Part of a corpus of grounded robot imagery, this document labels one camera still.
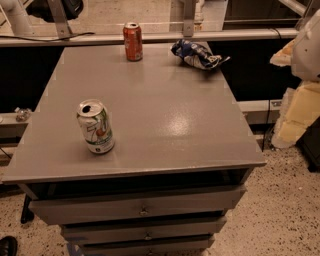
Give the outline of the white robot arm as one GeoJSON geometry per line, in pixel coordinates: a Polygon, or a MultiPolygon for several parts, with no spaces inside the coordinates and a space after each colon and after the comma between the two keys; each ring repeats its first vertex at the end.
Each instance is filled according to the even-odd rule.
{"type": "Polygon", "coordinates": [[[275,53],[270,63],[290,66],[301,79],[297,89],[287,89],[271,143],[289,148],[320,117],[320,10],[305,23],[295,39],[275,53]]]}

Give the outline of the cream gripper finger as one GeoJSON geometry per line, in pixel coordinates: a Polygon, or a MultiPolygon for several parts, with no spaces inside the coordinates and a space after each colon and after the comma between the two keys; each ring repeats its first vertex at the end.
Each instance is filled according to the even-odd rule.
{"type": "Polygon", "coordinates": [[[271,57],[270,63],[279,67],[290,66],[294,43],[295,40],[288,42],[282,49],[271,57]]]}
{"type": "Polygon", "coordinates": [[[280,117],[276,121],[271,144],[289,148],[320,117],[320,83],[303,81],[297,89],[288,88],[283,95],[280,117]]]}

